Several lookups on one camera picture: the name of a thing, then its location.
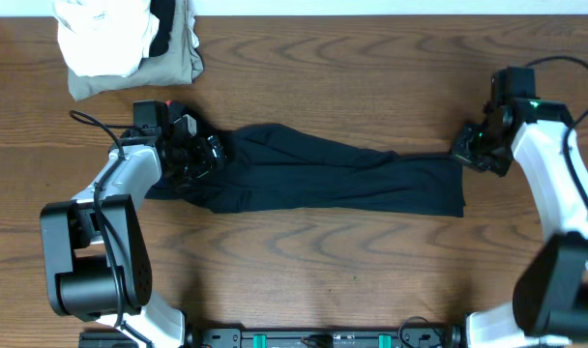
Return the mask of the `black leggings with coral cuffs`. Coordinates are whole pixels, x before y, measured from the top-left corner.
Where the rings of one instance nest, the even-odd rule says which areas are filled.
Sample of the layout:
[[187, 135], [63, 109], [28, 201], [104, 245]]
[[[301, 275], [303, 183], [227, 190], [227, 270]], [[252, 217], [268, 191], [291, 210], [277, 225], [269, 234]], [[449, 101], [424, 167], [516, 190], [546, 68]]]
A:
[[161, 179], [154, 200], [185, 200], [216, 214], [297, 208], [348, 208], [461, 218], [462, 167], [443, 154], [400, 155], [357, 148], [281, 124], [218, 130], [224, 168], [181, 188]]

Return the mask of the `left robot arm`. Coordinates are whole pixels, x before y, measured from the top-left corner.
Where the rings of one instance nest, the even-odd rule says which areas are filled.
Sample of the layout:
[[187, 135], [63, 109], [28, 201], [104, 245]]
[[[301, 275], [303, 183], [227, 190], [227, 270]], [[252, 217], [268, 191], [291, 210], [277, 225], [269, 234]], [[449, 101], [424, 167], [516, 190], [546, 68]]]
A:
[[177, 101], [135, 102], [133, 122], [121, 135], [86, 113], [70, 115], [105, 131], [112, 144], [106, 165], [85, 189], [41, 211], [52, 310], [106, 327], [82, 333], [81, 347], [190, 347], [184, 312], [153, 289], [137, 210], [160, 184], [182, 189], [223, 168], [221, 140]]

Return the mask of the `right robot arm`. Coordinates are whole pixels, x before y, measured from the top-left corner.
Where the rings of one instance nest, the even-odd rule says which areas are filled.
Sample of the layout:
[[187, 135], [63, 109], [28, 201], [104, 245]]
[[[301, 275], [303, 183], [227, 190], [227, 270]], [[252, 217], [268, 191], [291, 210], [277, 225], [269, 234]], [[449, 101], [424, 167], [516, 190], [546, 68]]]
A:
[[512, 299], [473, 312], [463, 347], [565, 347], [588, 340], [588, 171], [577, 148], [576, 121], [536, 92], [532, 66], [507, 67], [491, 79], [480, 124], [467, 124], [451, 156], [498, 176], [517, 163], [529, 184], [544, 245], [519, 278]]

